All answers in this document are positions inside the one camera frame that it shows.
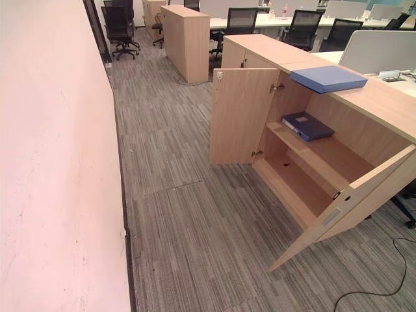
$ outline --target cabinet top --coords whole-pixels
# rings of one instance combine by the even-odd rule
[[[209,15],[197,12],[183,5],[163,5],[161,8],[170,11],[182,18],[209,18]]]
[[[224,40],[241,46],[287,73],[304,68],[334,65],[262,34],[225,36]],[[369,79],[363,88],[330,92],[328,95],[416,144],[416,98],[376,79]]]

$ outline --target blue binder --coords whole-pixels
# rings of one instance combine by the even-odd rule
[[[307,112],[283,116],[281,122],[307,142],[333,135],[331,128]]]
[[[360,88],[367,83],[367,78],[337,66],[294,70],[290,78],[319,94]]]

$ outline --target gray carpet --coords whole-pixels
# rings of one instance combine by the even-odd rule
[[[300,227],[249,165],[208,163],[212,83],[185,86],[144,29],[142,51],[108,70],[118,115],[138,311],[332,311],[349,291],[388,293],[416,239],[387,203],[273,273]],[[408,204],[416,208],[414,201]],[[353,295],[337,311],[414,311],[416,245],[402,290]]]

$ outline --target cord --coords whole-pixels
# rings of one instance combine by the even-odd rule
[[[406,262],[406,258],[403,256],[403,253],[401,253],[400,250],[397,248],[397,245],[396,245],[396,241],[397,240],[398,241],[401,241],[401,240],[408,241],[408,242],[412,242],[412,243],[415,243],[416,244],[416,240],[405,239],[405,238],[402,238],[402,237],[393,239],[393,245],[396,248],[396,250],[399,252],[399,254],[402,256],[403,261],[404,261],[404,274],[403,274],[402,281],[400,282],[400,285],[398,286],[397,290],[395,292],[392,292],[391,294],[376,294],[375,292],[372,292],[371,293],[371,292],[367,292],[367,291],[352,291],[352,292],[348,292],[348,293],[343,294],[341,297],[338,298],[338,300],[336,301],[336,303],[335,303],[335,305],[333,307],[333,312],[335,312],[335,310],[337,309],[338,303],[341,301],[341,299],[344,298],[344,297],[346,297],[346,296],[349,296],[350,294],[371,294],[371,295],[374,295],[374,296],[388,297],[388,296],[395,295],[396,293],[399,292],[399,290],[401,290],[401,288],[403,286],[403,283],[404,283],[404,278],[406,277],[406,273],[408,271],[408,264]]]
[[[212,80],[208,80],[208,81],[205,81],[203,83],[211,83],[211,82],[212,82]],[[179,83],[180,85],[183,85],[183,86],[199,86],[199,85],[203,84],[203,83],[183,83],[182,82],[182,77],[179,77],[179,79],[177,80],[177,83]]]

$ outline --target wooden shelf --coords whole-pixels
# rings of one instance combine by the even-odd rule
[[[255,161],[253,167],[303,229],[332,202],[286,155]]]
[[[267,127],[335,190],[345,189],[374,168],[333,137],[305,142],[279,122]]]

